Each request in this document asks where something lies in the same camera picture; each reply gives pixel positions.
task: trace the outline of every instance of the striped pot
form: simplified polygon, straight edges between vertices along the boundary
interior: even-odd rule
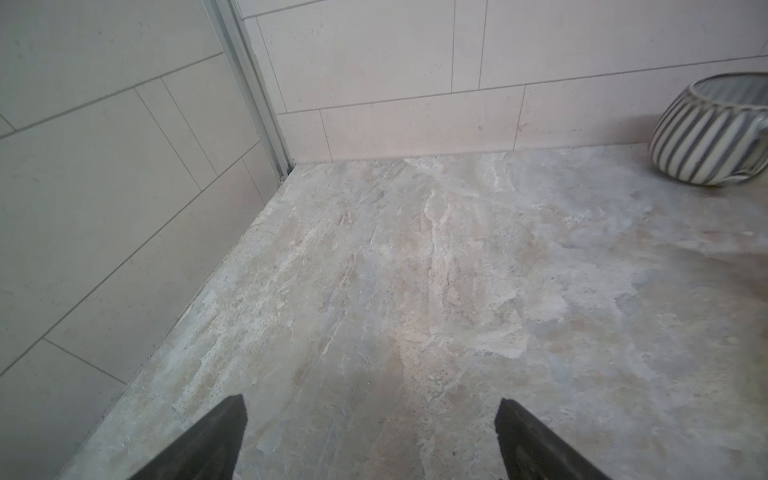
[[[656,124],[650,158],[696,185],[747,180],[768,164],[768,73],[732,73],[689,85]]]

